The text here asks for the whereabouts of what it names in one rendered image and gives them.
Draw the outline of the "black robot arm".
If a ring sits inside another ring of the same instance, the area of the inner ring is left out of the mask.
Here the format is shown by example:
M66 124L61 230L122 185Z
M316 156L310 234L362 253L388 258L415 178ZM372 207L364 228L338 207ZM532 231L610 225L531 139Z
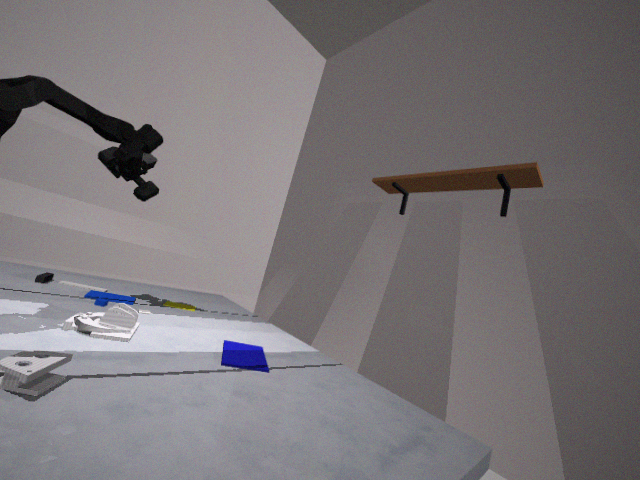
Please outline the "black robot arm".
M124 166L136 168L143 161L145 175L157 162L151 152L163 143L163 139L152 125L144 124L137 131L131 123L96 110L41 76L0 79L0 138L15 124L22 109L42 102L85 122L102 138L120 143L112 155Z

